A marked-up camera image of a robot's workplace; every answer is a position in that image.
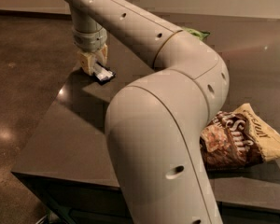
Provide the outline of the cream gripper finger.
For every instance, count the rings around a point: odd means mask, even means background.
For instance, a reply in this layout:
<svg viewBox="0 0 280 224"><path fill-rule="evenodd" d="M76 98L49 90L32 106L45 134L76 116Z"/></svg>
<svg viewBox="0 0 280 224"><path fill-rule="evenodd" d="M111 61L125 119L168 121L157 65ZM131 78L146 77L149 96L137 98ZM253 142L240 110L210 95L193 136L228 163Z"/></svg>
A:
<svg viewBox="0 0 280 224"><path fill-rule="evenodd" d="M106 66L107 64L107 57L108 57L108 46L104 44L100 49L95 52L97 62L102 65Z"/></svg>
<svg viewBox="0 0 280 224"><path fill-rule="evenodd" d="M95 56L90 52L79 51L77 53L79 64L82 70L89 76L93 75L93 66L95 64Z"/></svg>

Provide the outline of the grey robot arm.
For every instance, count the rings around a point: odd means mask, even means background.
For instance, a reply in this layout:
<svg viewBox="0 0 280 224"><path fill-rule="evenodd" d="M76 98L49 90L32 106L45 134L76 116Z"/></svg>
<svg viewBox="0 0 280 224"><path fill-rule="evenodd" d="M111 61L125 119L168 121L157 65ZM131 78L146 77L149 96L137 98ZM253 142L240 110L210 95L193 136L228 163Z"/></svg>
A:
<svg viewBox="0 0 280 224"><path fill-rule="evenodd" d="M119 91L105 116L133 223L223 224L199 141L227 97L224 61L194 35L125 0L64 1L156 70Z"/></svg>

